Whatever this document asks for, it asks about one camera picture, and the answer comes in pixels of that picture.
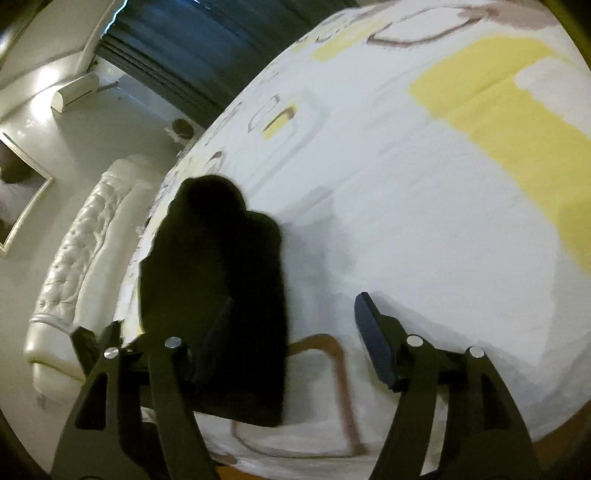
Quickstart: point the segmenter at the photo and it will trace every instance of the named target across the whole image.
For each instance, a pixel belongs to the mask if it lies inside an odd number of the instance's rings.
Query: brown line pattern
[[[281,453],[266,453],[258,450],[256,447],[249,445],[238,433],[238,422],[232,420],[230,424],[230,432],[234,439],[236,439],[244,448],[251,452],[258,453],[274,458],[300,458],[300,459],[328,459],[328,458],[351,458],[367,454],[367,448],[361,442],[361,436],[357,421],[355,419],[355,412],[353,411],[353,404],[349,391],[349,380],[347,379],[345,351],[340,345],[339,341],[325,333],[312,335],[302,340],[289,345],[289,356],[297,355],[306,350],[321,350],[328,354],[333,360],[335,366],[335,381],[337,387],[337,403],[340,408],[340,416],[343,422],[344,434],[349,442],[349,453],[343,455],[317,454],[317,455],[295,455],[291,452],[279,450]]]

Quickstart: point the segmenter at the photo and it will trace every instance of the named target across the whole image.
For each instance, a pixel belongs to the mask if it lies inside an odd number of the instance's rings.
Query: curtain fold
[[[96,53],[208,127],[291,43],[354,0],[128,0]]]

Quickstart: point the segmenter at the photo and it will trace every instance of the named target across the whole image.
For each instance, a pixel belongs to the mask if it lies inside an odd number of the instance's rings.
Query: mattress
[[[481,346],[533,439],[591,398],[591,73],[540,4],[348,9],[279,55],[165,178],[119,294],[126,342],[138,262],[180,183],[207,173],[284,236],[284,424],[197,414],[236,468],[369,476],[398,395],[356,330],[361,291],[437,348]],[[442,392],[424,473],[445,417]]]

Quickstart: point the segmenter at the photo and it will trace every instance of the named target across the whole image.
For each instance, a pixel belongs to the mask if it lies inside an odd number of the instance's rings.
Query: silver screw
[[[105,356],[105,358],[108,358],[109,360],[114,359],[117,357],[117,355],[119,355],[119,349],[115,346],[111,346],[107,350],[105,350],[105,353],[103,353],[103,355]]]
[[[474,358],[482,358],[484,356],[484,350],[479,346],[471,346],[470,355],[472,355]]]
[[[168,337],[164,341],[166,348],[178,348],[183,344],[183,341],[179,337]]]
[[[420,338],[418,335],[409,335],[407,337],[407,343],[410,346],[421,346],[423,344],[423,339]]]

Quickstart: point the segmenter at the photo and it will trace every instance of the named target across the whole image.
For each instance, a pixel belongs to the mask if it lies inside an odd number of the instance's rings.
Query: tufted backrest
[[[131,191],[129,181],[103,174],[66,233],[49,268],[34,314],[51,316],[65,331],[72,328],[76,301],[86,272],[105,239],[115,212]]]

